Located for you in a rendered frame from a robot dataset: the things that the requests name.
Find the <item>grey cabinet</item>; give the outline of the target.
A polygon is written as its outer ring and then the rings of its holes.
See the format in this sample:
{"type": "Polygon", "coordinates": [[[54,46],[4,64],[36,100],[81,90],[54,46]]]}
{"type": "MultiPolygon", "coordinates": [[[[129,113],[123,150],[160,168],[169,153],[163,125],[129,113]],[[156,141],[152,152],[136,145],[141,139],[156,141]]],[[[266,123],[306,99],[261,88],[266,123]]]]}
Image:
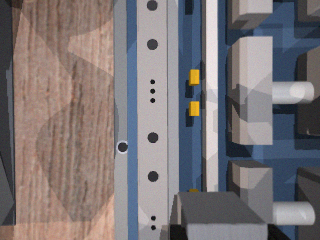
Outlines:
{"type": "Polygon", "coordinates": [[[0,0],[0,226],[15,225],[16,184],[12,0],[0,0]]]}

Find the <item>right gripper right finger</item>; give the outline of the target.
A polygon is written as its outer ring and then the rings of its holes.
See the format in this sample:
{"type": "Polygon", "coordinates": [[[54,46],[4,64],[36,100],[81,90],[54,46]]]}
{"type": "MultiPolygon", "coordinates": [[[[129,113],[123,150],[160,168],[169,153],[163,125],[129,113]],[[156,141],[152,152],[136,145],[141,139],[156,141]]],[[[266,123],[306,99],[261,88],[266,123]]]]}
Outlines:
{"type": "Polygon", "coordinates": [[[268,240],[291,240],[274,224],[268,224],[268,240]]]}

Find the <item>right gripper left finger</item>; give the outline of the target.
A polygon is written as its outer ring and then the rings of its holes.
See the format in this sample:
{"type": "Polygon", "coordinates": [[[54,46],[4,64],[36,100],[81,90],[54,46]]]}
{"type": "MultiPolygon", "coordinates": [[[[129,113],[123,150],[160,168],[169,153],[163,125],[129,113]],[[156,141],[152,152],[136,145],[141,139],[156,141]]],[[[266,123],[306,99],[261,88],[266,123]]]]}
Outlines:
{"type": "Polygon", "coordinates": [[[170,240],[188,240],[185,227],[181,224],[170,225],[170,240]]]}

